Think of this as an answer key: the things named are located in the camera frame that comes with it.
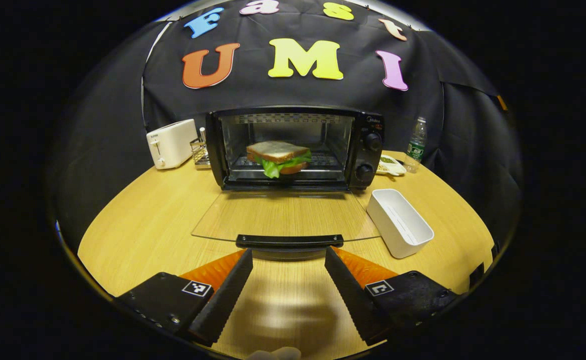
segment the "wire basket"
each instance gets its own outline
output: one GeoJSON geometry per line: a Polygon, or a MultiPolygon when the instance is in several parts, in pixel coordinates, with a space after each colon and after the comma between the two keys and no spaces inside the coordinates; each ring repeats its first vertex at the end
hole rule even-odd
{"type": "Polygon", "coordinates": [[[190,142],[190,149],[193,151],[193,164],[195,169],[210,169],[211,161],[208,158],[206,142],[197,138],[190,142]]]}

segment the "water bottle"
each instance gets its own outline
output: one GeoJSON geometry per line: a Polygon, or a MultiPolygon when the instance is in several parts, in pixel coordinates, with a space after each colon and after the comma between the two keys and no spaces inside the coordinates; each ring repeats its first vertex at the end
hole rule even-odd
{"type": "Polygon", "coordinates": [[[406,150],[406,158],[404,160],[404,167],[409,173],[416,173],[417,168],[424,156],[424,148],[426,147],[426,119],[418,117],[415,123],[415,128],[411,135],[409,148],[406,150]]]}

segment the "lettuce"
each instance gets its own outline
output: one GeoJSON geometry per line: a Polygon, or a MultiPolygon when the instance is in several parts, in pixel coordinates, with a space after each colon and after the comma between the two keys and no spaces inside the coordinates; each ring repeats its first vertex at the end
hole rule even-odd
{"type": "Polygon", "coordinates": [[[293,157],[291,160],[288,160],[287,162],[282,162],[281,164],[276,164],[272,161],[262,159],[261,157],[257,157],[256,155],[254,155],[253,157],[255,158],[255,162],[260,164],[261,167],[264,168],[264,175],[272,179],[279,178],[279,172],[285,167],[294,167],[301,163],[310,162],[311,151],[308,150],[303,155],[293,157]]]}

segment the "toaster oven knob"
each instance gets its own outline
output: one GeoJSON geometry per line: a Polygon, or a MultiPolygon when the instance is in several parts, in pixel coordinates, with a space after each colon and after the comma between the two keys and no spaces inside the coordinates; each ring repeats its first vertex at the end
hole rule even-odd
{"type": "Polygon", "coordinates": [[[375,176],[375,172],[373,171],[373,167],[369,164],[361,164],[355,170],[355,176],[360,182],[370,182],[373,180],[373,176],[375,176]]]}
{"type": "Polygon", "coordinates": [[[368,150],[379,151],[382,148],[382,138],[377,134],[368,134],[364,137],[364,145],[368,150]]]}

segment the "letter m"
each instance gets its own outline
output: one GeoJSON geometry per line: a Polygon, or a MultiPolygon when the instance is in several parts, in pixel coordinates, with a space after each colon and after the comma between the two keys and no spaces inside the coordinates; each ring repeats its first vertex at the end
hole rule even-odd
{"type": "Polygon", "coordinates": [[[269,44],[275,47],[275,64],[268,71],[268,76],[271,78],[293,76],[293,70],[288,67],[288,60],[301,76],[306,76],[311,70],[311,66],[317,63],[315,70],[313,70],[313,75],[316,78],[333,80],[344,78],[337,65],[339,44],[336,42],[319,40],[308,51],[291,38],[272,39],[269,44]]]}

